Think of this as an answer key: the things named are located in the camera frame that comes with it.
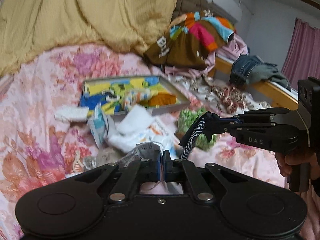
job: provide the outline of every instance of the floral bedsheet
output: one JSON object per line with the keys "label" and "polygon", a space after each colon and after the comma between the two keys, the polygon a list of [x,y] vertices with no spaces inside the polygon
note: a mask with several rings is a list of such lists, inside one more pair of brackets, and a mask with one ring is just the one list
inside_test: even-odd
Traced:
{"label": "floral bedsheet", "polygon": [[[149,74],[140,57],[93,44],[56,48],[22,65],[0,103],[0,239],[16,240],[23,235],[14,215],[22,195],[83,171],[82,159],[98,153],[87,126],[57,121],[55,110],[79,103],[85,78]],[[191,107],[204,104],[178,88],[188,96]],[[224,115],[218,109],[211,111]],[[175,130],[178,115],[164,114],[161,120]],[[194,149],[189,160],[199,167],[215,162],[284,186],[273,153],[241,145],[229,134],[220,135],[208,152]],[[161,184],[150,193],[159,190]]]}

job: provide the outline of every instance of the black and white strap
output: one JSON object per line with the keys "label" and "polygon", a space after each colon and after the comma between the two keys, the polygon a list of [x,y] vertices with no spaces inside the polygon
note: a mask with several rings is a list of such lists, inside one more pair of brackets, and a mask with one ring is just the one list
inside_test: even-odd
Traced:
{"label": "black and white strap", "polygon": [[195,130],[193,131],[191,137],[188,140],[187,146],[184,148],[183,153],[181,154],[181,159],[186,160],[188,159],[189,154],[191,153],[193,149],[193,145],[198,138],[200,134],[202,134],[202,131],[204,129],[205,120],[201,120]]}

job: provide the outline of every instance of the pink clothing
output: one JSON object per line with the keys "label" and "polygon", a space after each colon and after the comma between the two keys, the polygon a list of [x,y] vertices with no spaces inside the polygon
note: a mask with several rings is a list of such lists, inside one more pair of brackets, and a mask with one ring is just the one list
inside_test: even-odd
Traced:
{"label": "pink clothing", "polygon": [[199,71],[192,68],[175,68],[167,66],[165,67],[164,72],[167,75],[181,75],[190,78],[200,77],[202,74],[209,73],[214,68],[216,54],[231,60],[236,60],[240,57],[240,55],[248,54],[248,47],[239,35],[234,34],[233,40],[230,41],[226,46],[223,46],[208,55],[208,58],[205,61],[208,67],[205,70]]}

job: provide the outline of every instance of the orange object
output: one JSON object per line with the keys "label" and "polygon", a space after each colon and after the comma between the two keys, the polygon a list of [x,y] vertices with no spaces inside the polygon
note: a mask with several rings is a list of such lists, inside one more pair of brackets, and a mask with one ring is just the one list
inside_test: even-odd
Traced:
{"label": "orange object", "polygon": [[149,106],[166,106],[173,105],[177,101],[177,97],[175,95],[171,95],[168,93],[160,92],[156,96],[153,96],[149,101]]}

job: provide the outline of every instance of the brown fabric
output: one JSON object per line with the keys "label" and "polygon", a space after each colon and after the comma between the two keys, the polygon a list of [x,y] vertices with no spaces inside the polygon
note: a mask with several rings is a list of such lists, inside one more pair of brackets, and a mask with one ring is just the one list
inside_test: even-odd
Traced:
{"label": "brown fabric", "polygon": [[207,0],[177,0],[176,8],[172,13],[172,19],[177,18],[178,16],[188,13],[188,12],[200,12],[203,10],[210,9],[212,7]]}
{"label": "brown fabric", "polygon": [[[200,17],[204,17],[205,13],[200,12]],[[185,25],[194,22],[194,13],[188,13],[187,18],[177,26],[184,27]],[[221,38],[217,30],[207,21],[200,20],[197,22],[214,37],[217,47],[222,47],[226,42]],[[144,53],[147,63],[155,66],[175,66],[176,68],[193,68],[204,70],[207,65],[205,60],[208,57],[210,50],[205,47],[201,40],[196,38],[191,33],[181,33],[174,38],[170,38],[170,31],[167,31],[164,36],[159,38],[156,43]]]}

